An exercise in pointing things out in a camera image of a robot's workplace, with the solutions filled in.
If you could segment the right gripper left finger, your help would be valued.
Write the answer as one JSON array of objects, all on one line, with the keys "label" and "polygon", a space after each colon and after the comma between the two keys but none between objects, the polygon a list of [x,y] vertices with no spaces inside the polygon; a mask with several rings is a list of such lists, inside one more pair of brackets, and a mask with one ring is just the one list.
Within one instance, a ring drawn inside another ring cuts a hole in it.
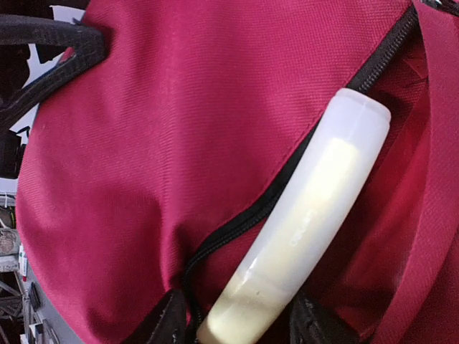
[{"label": "right gripper left finger", "polygon": [[134,343],[185,343],[186,325],[185,297],[170,290],[134,331]]}]

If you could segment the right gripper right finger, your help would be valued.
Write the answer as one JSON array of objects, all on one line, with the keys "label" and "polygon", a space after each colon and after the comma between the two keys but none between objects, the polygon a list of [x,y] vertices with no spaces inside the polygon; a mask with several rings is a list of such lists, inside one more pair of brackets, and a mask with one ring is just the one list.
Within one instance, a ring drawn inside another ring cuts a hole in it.
[{"label": "right gripper right finger", "polygon": [[289,318],[290,343],[358,343],[359,335],[338,315],[298,292]]}]

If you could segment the yellow highlighter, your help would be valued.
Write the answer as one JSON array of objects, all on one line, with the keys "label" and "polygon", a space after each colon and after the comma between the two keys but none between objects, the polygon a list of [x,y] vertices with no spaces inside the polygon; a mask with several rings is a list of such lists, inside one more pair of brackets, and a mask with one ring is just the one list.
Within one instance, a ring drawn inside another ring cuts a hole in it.
[{"label": "yellow highlighter", "polygon": [[256,343],[293,299],[349,214],[389,132],[390,111],[343,88],[197,330],[200,343]]}]

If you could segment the red backpack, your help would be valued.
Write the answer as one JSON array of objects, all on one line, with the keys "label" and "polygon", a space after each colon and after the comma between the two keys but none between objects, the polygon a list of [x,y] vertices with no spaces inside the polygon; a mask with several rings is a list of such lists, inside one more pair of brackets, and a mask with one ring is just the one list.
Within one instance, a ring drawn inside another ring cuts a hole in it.
[{"label": "red backpack", "polygon": [[1,3],[1,130],[37,107],[16,227],[84,343],[134,343],[170,290],[185,343],[272,213],[332,96],[392,120],[300,292],[358,343],[458,341],[456,1]]}]

